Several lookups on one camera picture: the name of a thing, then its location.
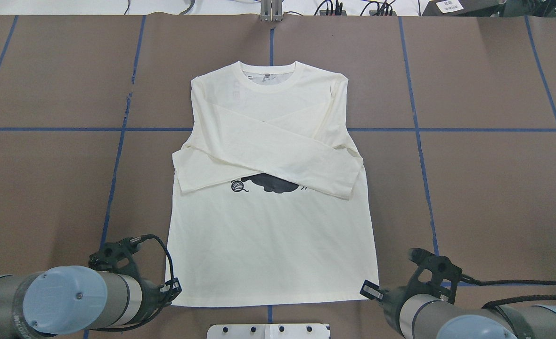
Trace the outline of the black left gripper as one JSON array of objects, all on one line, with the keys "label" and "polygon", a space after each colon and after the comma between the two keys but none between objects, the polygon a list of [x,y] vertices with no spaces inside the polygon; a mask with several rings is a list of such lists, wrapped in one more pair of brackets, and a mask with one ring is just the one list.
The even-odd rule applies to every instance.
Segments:
[{"label": "black left gripper", "polygon": [[149,238],[123,238],[116,242],[106,242],[99,251],[89,256],[89,268],[98,272],[127,275],[134,278],[142,288],[142,296],[156,307],[165,307],[181,294],[178,278],[172,278],[164,285],[152,283],[143,277],[134,255],[141,244]]}]

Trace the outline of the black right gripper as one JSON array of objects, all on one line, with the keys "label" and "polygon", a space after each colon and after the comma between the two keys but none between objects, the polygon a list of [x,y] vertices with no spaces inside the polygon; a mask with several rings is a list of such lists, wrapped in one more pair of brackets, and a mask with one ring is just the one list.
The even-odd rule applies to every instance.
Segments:
[{"label": "black right gripper", "polygon": [[407,285],[397,288],[380,288],[379,285],[365,280],[360,288],[360,295],[370,300],[381,301],[382,307],[402,307],[410,298],[426,294],[434,298],[445,298],[448,303],[455,303],[458,283],[462,270],[446,256],[437,256],[421,248],[411,248],[408,259],[417,268]]}]

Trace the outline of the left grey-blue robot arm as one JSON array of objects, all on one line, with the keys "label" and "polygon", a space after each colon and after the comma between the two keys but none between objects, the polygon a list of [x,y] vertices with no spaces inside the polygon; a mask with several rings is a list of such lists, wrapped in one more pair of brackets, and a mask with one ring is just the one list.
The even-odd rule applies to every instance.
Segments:
[{"label": "left grey-blue robot arm", "polygon": [[[170,277],[145,279],[134,255],[144,241],[164,251]],[[166,245],[155,234],[106,242],[88,266],[0,275],[0,339],[52,339],[80,331],[125,332],[151,322],[182,292]]]}]

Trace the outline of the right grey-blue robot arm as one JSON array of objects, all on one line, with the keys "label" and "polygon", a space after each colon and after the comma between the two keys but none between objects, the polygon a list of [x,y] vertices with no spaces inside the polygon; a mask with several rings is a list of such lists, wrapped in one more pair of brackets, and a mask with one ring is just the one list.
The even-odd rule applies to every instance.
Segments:
[{"label": "right grey-blue robot arm", "polygon": [[360,294],[375,300],[389,326],[405,339],[556,339],[556,294],[495,300],[480,309],[455,305],[460,283],[556,286],[556,281],[481,281],[463,273],[446,256],[411,248],[408,258],[417,268],[406,285],[380,287],[365,281]]}]

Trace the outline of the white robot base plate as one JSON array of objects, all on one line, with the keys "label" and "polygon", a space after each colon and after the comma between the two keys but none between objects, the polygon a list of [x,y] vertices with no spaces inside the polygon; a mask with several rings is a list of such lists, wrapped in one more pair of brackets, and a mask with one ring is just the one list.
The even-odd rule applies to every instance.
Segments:
[{"label": "white robot base plate", "polygon": [[216,324],[209,328],[207,339],[330,339],[329,324],[267,323]]}]

